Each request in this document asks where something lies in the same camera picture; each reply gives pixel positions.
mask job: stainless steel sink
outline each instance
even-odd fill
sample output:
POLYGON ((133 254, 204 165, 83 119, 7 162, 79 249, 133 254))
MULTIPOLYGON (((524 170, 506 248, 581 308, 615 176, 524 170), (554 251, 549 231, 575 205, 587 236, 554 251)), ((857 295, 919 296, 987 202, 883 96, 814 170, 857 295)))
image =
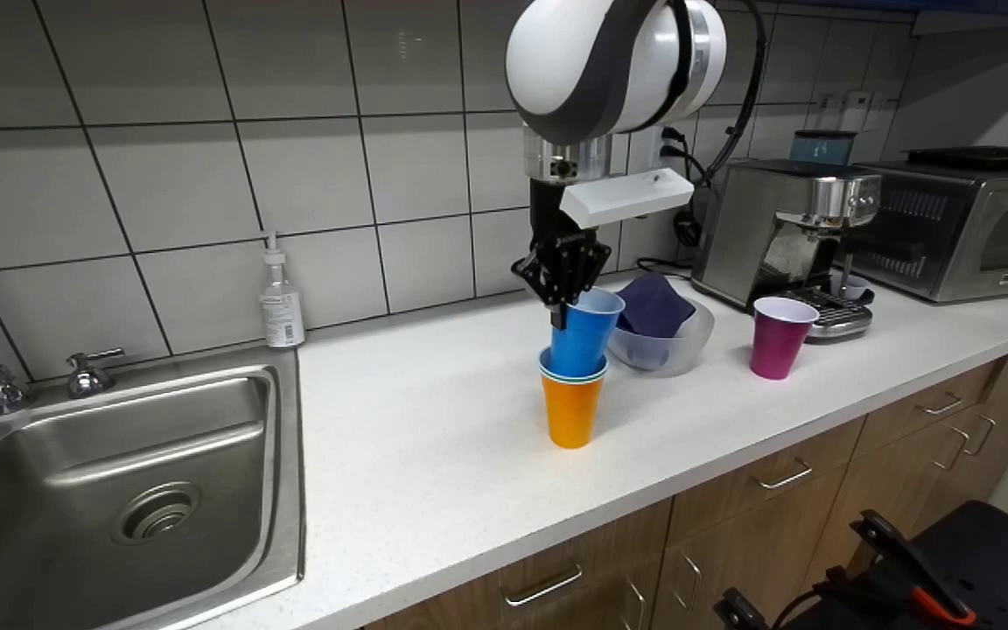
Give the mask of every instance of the stainless steel sink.
POLYGON ((0 415, 1 629, 178 629, 301 578, 295 356, 116 378, 0 415))

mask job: magenta plastic cup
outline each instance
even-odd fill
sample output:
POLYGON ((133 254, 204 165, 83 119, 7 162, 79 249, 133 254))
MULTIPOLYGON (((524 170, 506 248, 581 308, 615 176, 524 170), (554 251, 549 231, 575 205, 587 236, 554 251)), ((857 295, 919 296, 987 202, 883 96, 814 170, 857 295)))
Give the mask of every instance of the magenta plastic cup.
POLYGON ((763 297, 753 302, 753 358, 749 368, 758 376, 779 381, 792 371, 799 347, 820 311, 786 297, 763 297))

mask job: sink drain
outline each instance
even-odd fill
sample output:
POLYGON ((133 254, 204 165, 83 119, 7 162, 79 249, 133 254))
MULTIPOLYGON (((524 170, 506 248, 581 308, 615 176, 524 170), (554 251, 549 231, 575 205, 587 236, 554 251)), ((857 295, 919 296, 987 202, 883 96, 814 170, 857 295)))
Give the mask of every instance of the sink drain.
POLYGON ((186 481, 163 483, 132 499, 111 526, 121 545, 139 545, 179 527, 197 510, 201 490, 186 481))

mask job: espresso machine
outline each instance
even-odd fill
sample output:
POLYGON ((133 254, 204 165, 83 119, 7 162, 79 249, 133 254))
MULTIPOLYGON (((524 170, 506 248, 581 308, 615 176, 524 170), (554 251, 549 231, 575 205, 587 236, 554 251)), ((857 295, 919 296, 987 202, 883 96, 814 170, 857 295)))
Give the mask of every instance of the espresso machine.
MULTIPOLYGON (((851 166, 795 160, 734 163, 712 197, 692 284, 753 311, 764 295, 809 303, 818 320, 808 340, 860 335, 873 314, 830 292, 830 270, 851 228, 880 204, 881 175, 851 166)), ((847 251, 843 286, 851 274, 847 251)))

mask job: white countertop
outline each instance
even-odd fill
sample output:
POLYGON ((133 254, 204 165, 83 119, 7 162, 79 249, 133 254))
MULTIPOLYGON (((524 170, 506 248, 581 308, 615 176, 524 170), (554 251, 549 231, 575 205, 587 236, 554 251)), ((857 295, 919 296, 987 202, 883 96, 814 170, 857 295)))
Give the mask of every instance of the white countertop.
POLYGON ((700 364, 656 379, 613 362, 578 451, 547 438, 547 311, 524 295, 312 335, 305 578, 197 629, 355 629, 1008 354, 1008 298, 877 288, 867 335, 768 381, 747 366, 753 320, 673 284, 717 318, 700 364))

